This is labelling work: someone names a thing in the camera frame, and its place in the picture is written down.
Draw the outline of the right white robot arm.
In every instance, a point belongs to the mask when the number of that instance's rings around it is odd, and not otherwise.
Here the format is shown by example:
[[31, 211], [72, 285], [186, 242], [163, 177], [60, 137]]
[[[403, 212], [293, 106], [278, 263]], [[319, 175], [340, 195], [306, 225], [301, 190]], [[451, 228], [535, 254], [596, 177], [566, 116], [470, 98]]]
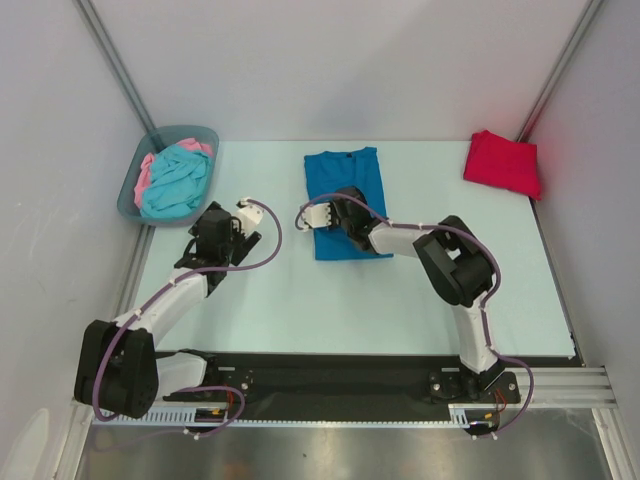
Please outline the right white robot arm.
[[367, 206], [356, 187], [341, 188], [330, 201], [330, 226], [342, 229], [359, 250], [420, 261], [436, 294], [451, 306], [459, 338], [457, 393], [431, 394], [442, 400], [484, 401], [493, 394], [504, 362], [494, 351], [486, 303], [500, 284], [494, 257], [457, 216], [434, 227], [394, 224]]

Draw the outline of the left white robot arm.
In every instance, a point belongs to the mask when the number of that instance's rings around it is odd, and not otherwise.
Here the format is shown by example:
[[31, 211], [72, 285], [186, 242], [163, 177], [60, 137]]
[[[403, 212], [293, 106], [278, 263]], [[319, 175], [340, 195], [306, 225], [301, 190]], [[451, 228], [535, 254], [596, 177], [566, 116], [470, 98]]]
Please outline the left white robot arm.
[[221, 376], [203, 354], [183, 350], [160, 358], [156, 348], [256, 246], [263, 216], [263, 208], [248, 200], [235, 213], [212, 202], [190, 228], [190, 240], [158, 293], [112, 321], [86, 327], [75, 400], [102, 416], [140, 418], [156, 400], [183, 390], [202, 400], [214, 397]]

